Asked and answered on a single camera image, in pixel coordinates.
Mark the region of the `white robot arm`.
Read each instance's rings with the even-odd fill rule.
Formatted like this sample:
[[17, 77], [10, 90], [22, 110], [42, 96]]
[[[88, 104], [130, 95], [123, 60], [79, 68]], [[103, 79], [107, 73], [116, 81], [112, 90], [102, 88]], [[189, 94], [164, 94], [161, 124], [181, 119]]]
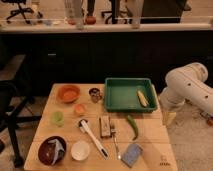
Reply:
[[208, 70], [199, 62], [190, 63], [169, 71], [165, 76], [166, 87], [159, 96], [163, 124], [168, 126], [186, 100], [202, 110], [206, 119], [213, 118], [213, 88], [205, 84]]

